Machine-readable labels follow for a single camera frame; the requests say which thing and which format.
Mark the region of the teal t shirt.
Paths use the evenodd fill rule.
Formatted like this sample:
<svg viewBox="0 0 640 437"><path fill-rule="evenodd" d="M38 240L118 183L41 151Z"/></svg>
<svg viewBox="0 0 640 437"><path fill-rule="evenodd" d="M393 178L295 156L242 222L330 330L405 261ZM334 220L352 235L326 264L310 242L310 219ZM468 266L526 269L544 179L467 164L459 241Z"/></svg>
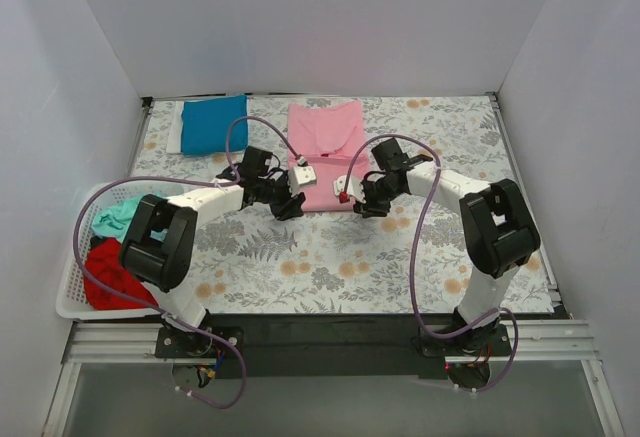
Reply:
<svg viewBox="0 0 640 437"><path fill-rule="evenodd" d="M94 234L122 243L142 198L142 195L129 198L98 212L91 223Z"/></svg>

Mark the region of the red t shirt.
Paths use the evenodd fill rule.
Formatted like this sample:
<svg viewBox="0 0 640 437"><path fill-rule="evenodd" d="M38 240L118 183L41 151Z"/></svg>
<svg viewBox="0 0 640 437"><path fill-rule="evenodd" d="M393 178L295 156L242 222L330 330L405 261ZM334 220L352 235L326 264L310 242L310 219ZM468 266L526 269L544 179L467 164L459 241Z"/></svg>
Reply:
<svg viewBox="0 0 640 437"><path fill-rule="evenodd" d="M85 260L87 270L101 283L114 290L156 305L157 301L151 293L131 273L122 268L118 257L120 243L113 238L93 236L90 249ZM83 278L85 296L88 303L96 310L131 310L145 308L144 304L133 302L110 293L100 286Z"/></svg>

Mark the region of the floral table cloth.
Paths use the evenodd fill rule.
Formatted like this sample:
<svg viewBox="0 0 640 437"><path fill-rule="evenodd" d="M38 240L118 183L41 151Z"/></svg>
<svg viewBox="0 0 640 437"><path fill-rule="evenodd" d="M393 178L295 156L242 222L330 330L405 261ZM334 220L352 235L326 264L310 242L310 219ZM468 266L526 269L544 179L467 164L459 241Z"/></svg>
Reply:
<svg viewBox="0 0 640 437"><path fill-rule="evenodd" d="M485 97L362 100L368 136L398 133L410 155L432 148L445 168L496 182L512 176ZM448 313L471 277L461 222L402 196L383 218L308 212L287 222L255 205L200 228L188 276L212 312Z"/></svg>

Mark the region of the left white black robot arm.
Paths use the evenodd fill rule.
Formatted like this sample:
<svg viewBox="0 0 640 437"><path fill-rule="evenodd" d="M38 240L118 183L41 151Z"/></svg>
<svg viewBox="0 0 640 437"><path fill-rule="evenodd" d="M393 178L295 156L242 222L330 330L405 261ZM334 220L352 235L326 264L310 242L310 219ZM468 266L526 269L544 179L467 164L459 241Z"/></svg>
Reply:
<svg viewBox="0 0 640 437"><path fill-rule="evenodd" d="M190 356L208 354L213 334L204 326L208 311L186 281L196 231L226 214L255 203L267 205L279 221L303 215L304 190L317 183L305 158L284 170L270 166L271 152L249 146L241 161L218 174L209 186L170 197L142 197L122 242L120 265L139 280L161 308L176 341Z"/></svg>

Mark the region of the folded blue t shirt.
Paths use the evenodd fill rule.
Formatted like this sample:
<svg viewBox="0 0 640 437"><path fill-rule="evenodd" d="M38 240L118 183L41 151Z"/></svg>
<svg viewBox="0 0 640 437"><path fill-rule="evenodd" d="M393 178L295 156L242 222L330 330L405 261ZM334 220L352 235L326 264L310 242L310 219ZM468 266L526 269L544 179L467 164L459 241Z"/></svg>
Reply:
<svg viewBox="0 0 640 437"><path fill-rule="evenodd" d="M231 124L246 117L247 97L236 95L186 102L182 111L181 152L185 156L243 151L248 146L248 122L237 123L226 139Z"/></svg>

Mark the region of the white plastic laundry basket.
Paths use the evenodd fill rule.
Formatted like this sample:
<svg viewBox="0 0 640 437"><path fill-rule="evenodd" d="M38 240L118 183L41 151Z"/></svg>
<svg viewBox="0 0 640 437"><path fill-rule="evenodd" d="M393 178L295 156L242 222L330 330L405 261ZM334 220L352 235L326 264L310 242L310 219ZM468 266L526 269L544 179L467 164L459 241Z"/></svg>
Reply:
<svg viewBox="0 0 640 437"><path fill-rule="evenodd" d="M165 181L136 181L126 182L117 187L100 193L83 217L78 234L78 250L81 261L84 262L90 249L90 239L94 235L91 224L95 216L109 207L115 206L130 198L154 193L164 197L182 194L185 187L182 184ZM126 310L97 310L90 305L84 288L84 275L77 265L73 247L69 247L69 254L63 272L56 298L56 311L60 317L75 321L104 321L143 318L156 315L153 309Z"/></svg>

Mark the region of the aluminium frame rail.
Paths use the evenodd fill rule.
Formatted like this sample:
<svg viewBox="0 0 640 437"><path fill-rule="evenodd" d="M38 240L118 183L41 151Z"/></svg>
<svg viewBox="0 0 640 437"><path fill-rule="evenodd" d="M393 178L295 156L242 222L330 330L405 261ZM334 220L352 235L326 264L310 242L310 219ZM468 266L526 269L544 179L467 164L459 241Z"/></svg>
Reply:
<svg viewBox="0 0 640 437"><path fill-rule="evenodd" d="M62 362L155 362L159 330L157 323L74 323Z"/></svg>

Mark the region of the pink t shirt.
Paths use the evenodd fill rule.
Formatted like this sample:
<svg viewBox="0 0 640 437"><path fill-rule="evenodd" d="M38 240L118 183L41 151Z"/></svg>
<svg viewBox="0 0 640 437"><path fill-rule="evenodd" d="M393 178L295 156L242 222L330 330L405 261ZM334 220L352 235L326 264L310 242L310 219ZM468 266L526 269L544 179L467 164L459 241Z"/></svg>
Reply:
<svg viewBox="0 0 640 437"><path fill-rule="evenodd" d="M362 178L370 171L369 158L355 152L366 141L364 116L359 101L332 107L307 108L292 103L288 108L288 141L314 168L317 184L304 191L304 212L348 211L339 202L333 182L348 171Z"/></svg>

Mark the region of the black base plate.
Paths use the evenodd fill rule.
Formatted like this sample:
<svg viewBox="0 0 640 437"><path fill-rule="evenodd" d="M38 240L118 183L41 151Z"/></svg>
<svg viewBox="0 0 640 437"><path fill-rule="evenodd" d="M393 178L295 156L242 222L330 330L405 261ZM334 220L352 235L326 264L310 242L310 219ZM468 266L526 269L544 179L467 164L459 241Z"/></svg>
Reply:
<svg viewBox="0 0 640 437"><path fill-rule="evenodd" d="M206 318L207 331L233 344L190 335L168 324L157 333L159 359L197 364L224 356L217 375L240 377L238 360L251 377L416 376L444 380L446 364L497 361L511 342L500 325L483 350L446 348L428 342L409 314L218 314Z"/></svg>

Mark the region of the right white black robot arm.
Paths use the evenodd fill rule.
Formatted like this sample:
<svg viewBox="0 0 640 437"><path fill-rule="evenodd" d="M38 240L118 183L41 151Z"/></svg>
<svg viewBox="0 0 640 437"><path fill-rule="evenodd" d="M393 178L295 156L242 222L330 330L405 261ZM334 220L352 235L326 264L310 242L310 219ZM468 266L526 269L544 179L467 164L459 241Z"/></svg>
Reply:
<svg viewBox="0 0 640 437"><path fill-rule="evenodd" d="M399 134L370 139L377 170L361 179L346 174L335 181L334 192L364 218L386 216L401 195L423 198L424 211L437 204L460 218L472 263L469 285L449 326L436 331L424 321L418 325L428 340L475 354L505 313L502 303L514 276L539 250L539 231L516 182L487 182L446 170L431 148L409 156L399 145L402 139Z"/></svg>

